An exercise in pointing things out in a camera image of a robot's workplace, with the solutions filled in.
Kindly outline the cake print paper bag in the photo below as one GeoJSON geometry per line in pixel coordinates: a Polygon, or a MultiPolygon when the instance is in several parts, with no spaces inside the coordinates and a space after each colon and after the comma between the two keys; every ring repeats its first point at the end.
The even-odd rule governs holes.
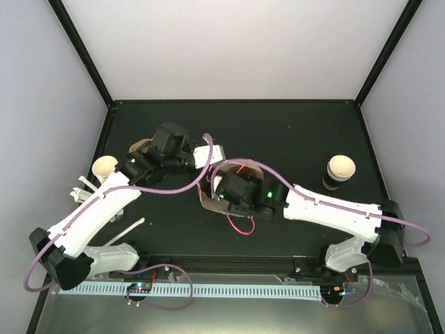
{"type": "Polygon", "coordinates": [[[254,215],[259,212],[257,203],[263,184],[264,173],[257,164],[246,159],[230,159],[209,168],[197,184],[197,193],[203,208],[222,214],[237,233],[249,236],[256,228],[254,215]],[[222,180],[214,191],[216,175],[221,175],[222,180]],[[250,220],[251,228],[240,229],[233,222],[234,217],[250,220]]]}

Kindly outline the brown cardboard cup carrier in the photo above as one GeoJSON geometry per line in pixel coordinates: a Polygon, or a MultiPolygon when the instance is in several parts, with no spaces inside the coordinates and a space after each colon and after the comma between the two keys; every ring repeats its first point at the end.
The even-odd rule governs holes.
{"type": "Polygon", "coordinates": [[[152,140],[150,138],[142,139],[134,144],[132,144],[129,148],[129,153],[132,153],[134,151],[139,151],[145,154],[149,147],[151,146],[152,140]]]}

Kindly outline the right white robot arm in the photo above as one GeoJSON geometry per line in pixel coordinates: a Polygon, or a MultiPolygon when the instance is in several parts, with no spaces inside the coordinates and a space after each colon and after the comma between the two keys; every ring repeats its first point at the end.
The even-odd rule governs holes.
{"type": "Polygon", "coordinates": [[[340,230],[351,237],[324,246],[318,262],[302,270],[304,278],[334,281],[365,263],[398,268],[403,264],[405,229],[394,223],[401,215],[397,203],[365,205],[330,198],[294,185],[289,189],[274,177],[225,173],[211,181],[213,198],[228,203],[232,216],[306,221],[340,230]]]}

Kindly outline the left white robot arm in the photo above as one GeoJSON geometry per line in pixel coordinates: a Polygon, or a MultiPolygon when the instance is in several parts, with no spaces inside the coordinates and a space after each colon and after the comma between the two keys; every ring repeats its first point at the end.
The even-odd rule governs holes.
{"type": "Polygon", "coordinates": [[[141,257],[135,246],[113,241],[90,246],[90,241],[143,193],[176,195],[199,183],[212,159],[224,158],[210,134],[204,134],[203,139],[207,144],[195,147],[183,127],[165,122],[153,137],[134,143],[121,160],[98,158],[92,171],[100,187],[62,221],[48,230],[36,228],[30,234],[35,258],[24,276],[24,289],[36,291],[29,285],[29,278],[37,264],[63,290],[101,273],[131,273],[141,257]]]}

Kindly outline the right black paper cup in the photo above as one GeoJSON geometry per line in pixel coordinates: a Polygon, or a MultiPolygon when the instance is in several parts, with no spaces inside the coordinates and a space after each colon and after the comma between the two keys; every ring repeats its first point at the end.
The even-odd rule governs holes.
{"type": "Polygon", "coordinates": [[[350,157],[335,155],[327,163],[323,186],[328,191],[337,190],[355,174],[355,171],[355,162],[350,157]]]}

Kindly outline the white stacked paper cups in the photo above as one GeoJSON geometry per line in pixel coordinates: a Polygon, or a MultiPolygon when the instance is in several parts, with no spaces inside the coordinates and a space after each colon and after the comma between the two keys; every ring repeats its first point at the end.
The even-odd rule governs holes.
{"type": "Polygon", "coordinates": [[[111,173],[115,172],[115,165],[118,163],[113,156],[103,156],[98,158],[92,165],[92,174],[103,184],[111,173]]]}

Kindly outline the small circuit board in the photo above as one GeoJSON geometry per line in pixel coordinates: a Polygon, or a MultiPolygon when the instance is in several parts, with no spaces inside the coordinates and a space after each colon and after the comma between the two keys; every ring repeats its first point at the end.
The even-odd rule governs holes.
{"type": "Polygon", "coordinates": [[[127,287],[127,293],[150,293],[151,290],[151,283],[131,283],[127,287]]]}

